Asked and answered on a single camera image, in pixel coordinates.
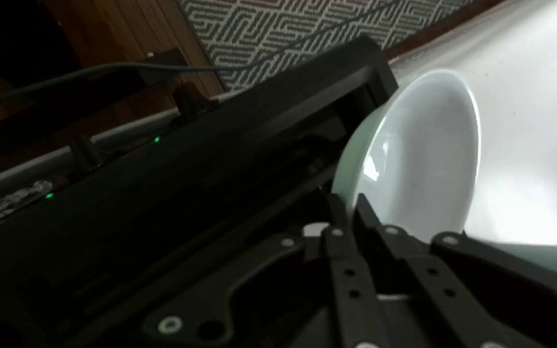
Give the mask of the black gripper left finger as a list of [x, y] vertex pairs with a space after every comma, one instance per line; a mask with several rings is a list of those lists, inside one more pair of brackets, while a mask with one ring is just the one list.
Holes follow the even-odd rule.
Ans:
[[321, 247], [329, 263], [339, 344], [391, 348], [370, 267], [360, 255], [346, 209], [339, 195], [329, 195], [325, 207], [329, 226], [323, 230]]

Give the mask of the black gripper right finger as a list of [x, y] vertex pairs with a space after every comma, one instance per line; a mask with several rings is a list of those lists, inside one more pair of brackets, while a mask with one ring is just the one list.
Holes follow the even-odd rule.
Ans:
[[557, 348], [557, 271], [466, 234], [441, 232], [422, 244], [383, 224], [364, 195], [354, 226], [375, 265], [399, 267], [449, 346]]

